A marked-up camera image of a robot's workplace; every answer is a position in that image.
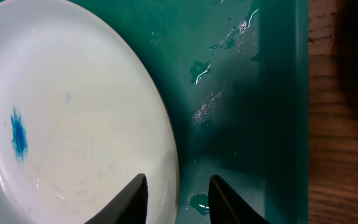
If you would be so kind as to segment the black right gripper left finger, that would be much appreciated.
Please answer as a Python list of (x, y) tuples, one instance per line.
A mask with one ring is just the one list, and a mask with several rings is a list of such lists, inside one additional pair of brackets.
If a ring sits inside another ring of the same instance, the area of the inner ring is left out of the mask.
[(146, 224), (149, 191), (145, 174), (137, 174), (85, 224)]

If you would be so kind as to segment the blue plastic tray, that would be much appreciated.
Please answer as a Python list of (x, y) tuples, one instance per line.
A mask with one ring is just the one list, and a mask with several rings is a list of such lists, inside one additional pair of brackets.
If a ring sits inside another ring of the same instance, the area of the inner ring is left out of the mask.
[(308, 221), (306, 1), (69, 1), (149, 73), (178, 156), (174, 223), (211, 223), (221, 176), (268, 223)]

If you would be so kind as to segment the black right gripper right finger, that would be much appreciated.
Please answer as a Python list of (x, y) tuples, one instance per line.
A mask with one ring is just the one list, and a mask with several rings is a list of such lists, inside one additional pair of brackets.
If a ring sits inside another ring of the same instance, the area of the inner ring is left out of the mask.
[(219, 175), (210, 177), (208, 205), (211, 224), (269, 224)]

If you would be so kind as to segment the light blue plate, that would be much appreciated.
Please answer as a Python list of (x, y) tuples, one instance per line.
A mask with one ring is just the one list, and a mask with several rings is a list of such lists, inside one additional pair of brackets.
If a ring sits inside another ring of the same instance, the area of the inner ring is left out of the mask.
[(137, 55), (72, 2), (0, 2), (0, 223), (84, 223), (140, 173), (147, 223), (174, 223), (176, 144)]

